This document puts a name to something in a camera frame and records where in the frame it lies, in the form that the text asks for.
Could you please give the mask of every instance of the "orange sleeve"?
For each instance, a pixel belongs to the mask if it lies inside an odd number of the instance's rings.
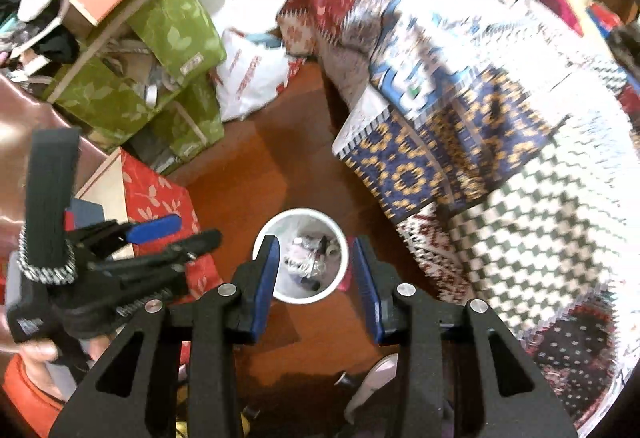
[[[47,438],[62,405],[36,388],[27,377],[22,357],[15,354],[4,372],[2,388],[40,438]]]

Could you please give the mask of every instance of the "wooden floor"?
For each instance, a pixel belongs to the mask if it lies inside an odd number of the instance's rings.
[[[179,169],[202,228],[218,228],[214,252],[224,280],[250,258],[256,235],[275,214],[309,207],[332,217],[349,236],[368,235],[380,259],[404,280],[428,288],[393,225],[360,180],[331,152],[346,118],[335,89],[307,63],[283,95],[245,121],[226,124],[225,138]],[[361,373],[394,350],[370,343],[359,306],[336,292],[307,306],[275,301],[254,348],[238,350],[238,391],[262,411],[256,422],[339,416],[349,397],[334,387],[340,371]]]

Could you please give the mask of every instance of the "plastic bag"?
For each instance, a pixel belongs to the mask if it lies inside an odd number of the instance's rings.
[[[284,48],[267,49],[225,30],[222,43],[226,61],[216,68],[216,93],[222,121],[244,119],[274,100],[304,60]]]

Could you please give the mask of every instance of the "round white container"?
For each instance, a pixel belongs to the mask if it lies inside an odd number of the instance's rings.
[[[349,247],[342,230],[328,215],[313,209],[291,209],[272,217],[258,234],[254,244],[254,259],[258,255],[264,236],[273,234],[280,242],[280,268],[276,277],[273,296],[288,304],[311,304],[320,301],[333,292],[344,278],[349,264]],[[299,235],[336,239],[340,245],[340,261],[327,259],[326,273],[320,280],[320,290],[309,291],[301,286],[282,264],[287,248]]]

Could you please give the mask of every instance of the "green and white checkered patch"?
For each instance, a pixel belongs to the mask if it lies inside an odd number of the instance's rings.
[[[517,336],[609,280],[626,227],[577,133],[563,126],[502,186],[449,220],[468,279]]]

